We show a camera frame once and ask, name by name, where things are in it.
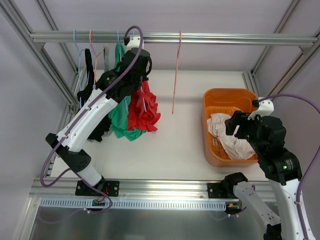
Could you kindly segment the blue hanger of red top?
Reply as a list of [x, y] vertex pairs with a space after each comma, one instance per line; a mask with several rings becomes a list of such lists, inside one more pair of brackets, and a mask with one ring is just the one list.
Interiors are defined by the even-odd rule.
[[[143, 85], [142, 85], [142, 83], [141, 83], [141, 86], [140, 86], [140, 91], [141, 91], [141, 93], [143, 93], [143, 92], [144, 92], [144, 89], [143, 89]], [[146, 103], [145, 103], [145, 99], [144, 99], [144, 97], [143, 97], [143, 96], [142, 96], [142, 103], [143, 103], [143, 109], [144, 109], [144, 112], [146, 112], [146, 111], [147, 111], [147, 108], [146, 108]]]

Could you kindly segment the white tank top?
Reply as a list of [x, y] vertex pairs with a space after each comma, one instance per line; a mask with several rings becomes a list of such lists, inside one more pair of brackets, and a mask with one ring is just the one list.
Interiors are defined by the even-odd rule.
[[212, 113], [207, 120], [208, 132], [221, 143], [228, 157], [232, 160], [248, 160], [256, 153], [245, 139], [226, 135], [225, 121], [231, 116], [225, 113]]

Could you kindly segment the red tank top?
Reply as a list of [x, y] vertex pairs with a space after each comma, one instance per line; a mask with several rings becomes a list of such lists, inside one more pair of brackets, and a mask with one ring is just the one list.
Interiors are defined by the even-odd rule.
[[[157, 97], [150, 91], [149, 83], [142, 83], [143, 92], [140, 89], [133, 93], [131, 102], [128, 107], [128, 124], [129, 131], [137, 128], [147, 132], [156, 132], [158, 128], [156, 123], [161, 118], [158, 112]], [[146, 112], [144, 111], [142, 97], [144, 97]]]

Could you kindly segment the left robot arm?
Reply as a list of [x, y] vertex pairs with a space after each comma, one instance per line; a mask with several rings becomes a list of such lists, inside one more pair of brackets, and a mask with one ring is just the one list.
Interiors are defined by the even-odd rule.
[[87, 182], [86, 189], [93, 196], [103, 192], [105, 180], [92, 165], [83, 145], [107, 114], [148, 80], [151, 69], [151, 55], [147, 50], [137, 47], [128, 50], [114, 69], [100, 76], [72, 121], [57, 134], [49, 133], [45, 138], [68, 168]]

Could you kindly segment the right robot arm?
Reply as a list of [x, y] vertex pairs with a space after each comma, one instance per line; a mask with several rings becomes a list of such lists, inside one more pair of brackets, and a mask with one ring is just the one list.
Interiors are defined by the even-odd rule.
[[302, 197], [303, 174], [298, 158], [285, 148], [286, 129], [279, 118], [235, 111], [225, 121], [226, 134], [246, 140], [272, 188], [278, 207], [274, 213], [241, 172], [221, 182], [228, 198], [238, 198], [264, 230], [265, 240], [313, 240]]

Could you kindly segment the grey tank top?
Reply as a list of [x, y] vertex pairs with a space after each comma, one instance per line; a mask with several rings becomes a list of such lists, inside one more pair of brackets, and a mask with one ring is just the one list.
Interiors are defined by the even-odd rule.
[[104, 72], [107, 72], [110, 70], [109, 54], [110, 54], [110, 49], [108, 47], [108, 44], [106, 44], [103, 49]]

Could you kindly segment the green tank top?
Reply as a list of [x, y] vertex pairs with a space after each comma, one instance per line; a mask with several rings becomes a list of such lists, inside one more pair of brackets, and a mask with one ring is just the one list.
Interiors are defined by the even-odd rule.
[[146, 133], [146, 130], [139, 130], [134, 128], [128, 130], [128, 116], [129, 116], [129, 104], [131, 103], [131, 96], [126, 96], [112, 111], [108, 113], [108, 117], [111, 121], [110, 129], [115, 133], [117, 138], [126, 137], [129, 141], [134, 141], [142, 134]]

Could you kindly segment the blue hanger of green top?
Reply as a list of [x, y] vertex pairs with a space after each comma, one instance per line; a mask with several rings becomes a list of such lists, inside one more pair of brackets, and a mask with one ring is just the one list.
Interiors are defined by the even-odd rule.
[[125, 55], [124, 45], [120, 42], [120, 34], [117, 31], [117, 43], [115, 45], [115, 64], [119, 63]]

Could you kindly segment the blue hanger of black top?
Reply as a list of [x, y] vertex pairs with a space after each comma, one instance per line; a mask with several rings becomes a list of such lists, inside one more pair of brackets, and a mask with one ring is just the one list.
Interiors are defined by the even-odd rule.
[[83, 70], [81, 69], [81, 61], [82, 61], [82, 53], [85, 51], [84, 49], [80, 49], [77, 42], [76, 30], [73, 31], [73, 43], [76, 47], [78, 54], [78, 65], [77, 65], [77, 86], [78, 91], [82, 91], [82, 82], [83, 82]]

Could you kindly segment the black tank top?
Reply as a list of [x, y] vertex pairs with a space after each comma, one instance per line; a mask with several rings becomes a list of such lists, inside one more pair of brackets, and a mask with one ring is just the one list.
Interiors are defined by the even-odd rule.
[[[85, 102], [89, 99], [94, 88], [93, 86], [95, 78], [92, 55], [91, 51], [88, 48], [84, 50], [84, 57], [87, 75], [86, 85], [84, 90], [80, 90], [77, 93], [77, 99], [79, 100], [81, 106], [83, 106]], [[103, 135], [110, 130], [110, 127], [111, 120], [109, 116], [106, 115], [89, 135], [88, 140], [95, 140], [97, 142], [101, 142], [103, 140]]]

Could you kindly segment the orange plastic basket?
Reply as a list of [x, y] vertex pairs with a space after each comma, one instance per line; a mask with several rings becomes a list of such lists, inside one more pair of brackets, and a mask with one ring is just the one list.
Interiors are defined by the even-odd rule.
[[253, 112], [256, 108], [252, 100], [257, 98], [254, 92], [242, 88], [212, 88], [204, 93], [201, 123], [204, 155], [210, 165], [218, 168], [247, 168], [258, 162], [257, 155], [247, 160], [231, 159], [220, 141], [209, 133], [207, 124], [211, 114], [232, 116], [235, 111]]

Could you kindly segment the aluminium hanging rail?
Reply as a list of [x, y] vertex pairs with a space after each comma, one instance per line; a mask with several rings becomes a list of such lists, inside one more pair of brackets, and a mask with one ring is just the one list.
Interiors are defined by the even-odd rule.
[[[128, 42], [138, 37], [137, 30], [125, 36], [120, 31], [51, 30], [34, 31], [29, 34], [35, 43], [117, 43]], [[186, 32], [145, 32], [146, 44], [208, 44], [208, 45], [249, 45], [249, 46], [297, 46], [311, 47], [317, 41], [314, 35], [297, 34], [230, 34], [230, 33], [186, 33]]]

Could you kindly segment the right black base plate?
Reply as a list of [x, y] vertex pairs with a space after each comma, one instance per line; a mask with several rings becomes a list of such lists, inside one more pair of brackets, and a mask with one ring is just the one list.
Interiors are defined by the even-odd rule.
[[222, 199], [226, 196], [225, 189], [221, 182], [209, 182], [206, 186], [209, 199]]

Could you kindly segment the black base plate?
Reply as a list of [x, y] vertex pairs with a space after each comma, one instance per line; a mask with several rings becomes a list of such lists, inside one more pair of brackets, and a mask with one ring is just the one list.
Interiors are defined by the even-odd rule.
[[[119, 195], [120, 182], [115, 180], [102, 179], [94, 186], [95, 189], [105, 193], [109, 197], [117, 197]], [[75, 189], [76, 196], [101, 196], [99, 192], [88, 187], [82, 180], [79, 180]]]
[[222, 199], [226, 196], [225, 189], [221, 182], [209, 182], [206, 186], [209, 199]]

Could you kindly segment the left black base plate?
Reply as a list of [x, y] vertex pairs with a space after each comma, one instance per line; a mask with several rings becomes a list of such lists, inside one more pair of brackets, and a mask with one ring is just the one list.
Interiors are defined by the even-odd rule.
[[[102, 179], [94, 186], [95, 189], [105, 193], [109, 197], [117, 197], [119, 195], [120, 182], [115, 180]], [[88, 187], [82, 180], [79, 180], [75, 189], [76, 196], [101, 196], [99, 192]]]

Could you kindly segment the front aluminium rail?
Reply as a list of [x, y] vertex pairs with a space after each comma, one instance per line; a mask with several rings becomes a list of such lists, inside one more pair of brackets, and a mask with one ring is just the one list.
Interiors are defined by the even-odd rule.
[[[36, 178], [29, 192], [30, 197], [74, 197], [78, 179], [63, 177], [51, 187], [43, 187]], [[120, 179], [118, 199], [135, 200], [206, 200], [208, 184], [220, 181], [205, 180], [146, 180]]]

